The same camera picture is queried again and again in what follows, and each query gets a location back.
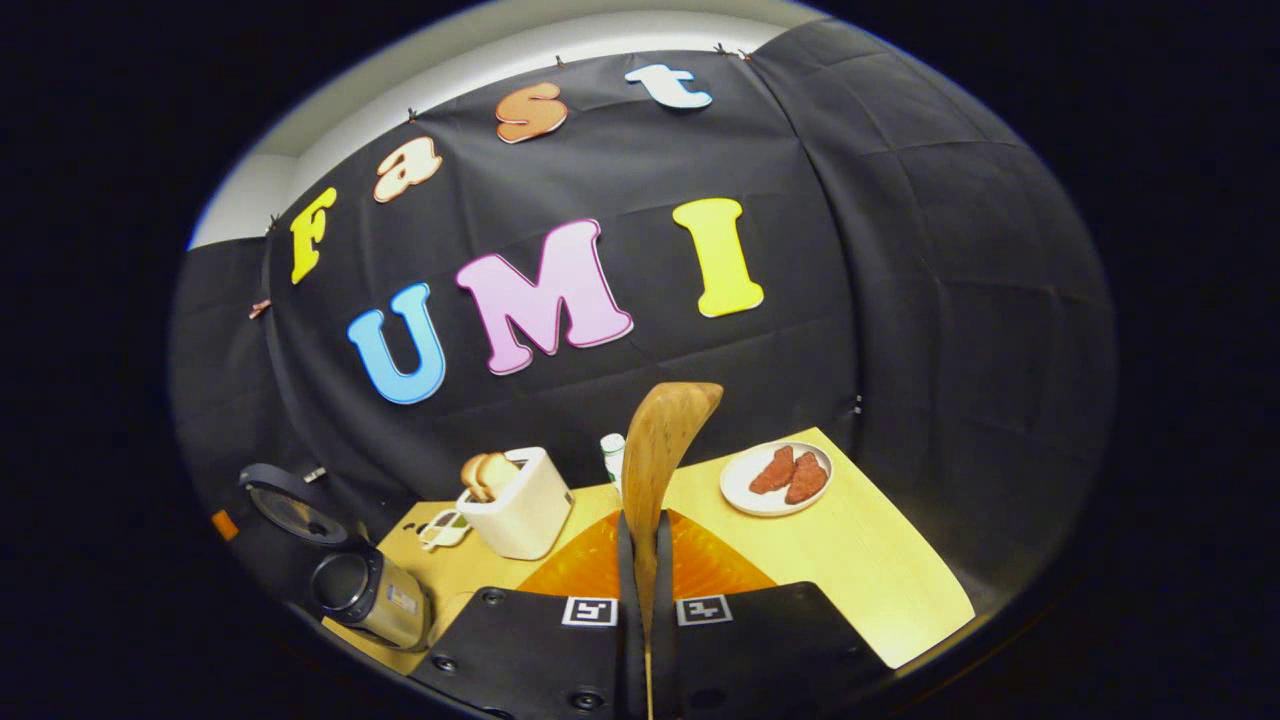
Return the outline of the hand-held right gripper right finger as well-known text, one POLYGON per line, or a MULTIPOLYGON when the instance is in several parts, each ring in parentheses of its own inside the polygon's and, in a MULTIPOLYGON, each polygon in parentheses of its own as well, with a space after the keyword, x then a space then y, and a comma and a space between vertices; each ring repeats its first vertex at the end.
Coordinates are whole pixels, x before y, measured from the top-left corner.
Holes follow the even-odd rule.
POLYGON ((663 512, 652 620, 657 719, 832 719, 891 670, 813 582, 737 593, 675 594, 675 537, 663 512))

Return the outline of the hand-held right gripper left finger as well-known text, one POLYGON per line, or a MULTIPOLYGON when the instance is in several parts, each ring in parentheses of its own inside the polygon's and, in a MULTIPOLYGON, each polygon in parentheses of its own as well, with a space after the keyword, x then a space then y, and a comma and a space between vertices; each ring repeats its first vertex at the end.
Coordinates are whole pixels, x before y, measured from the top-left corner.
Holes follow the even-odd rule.
POLYGON ((410 679, 472 717, 643 719, 634 588, 604 596, 484 585, 410 679))

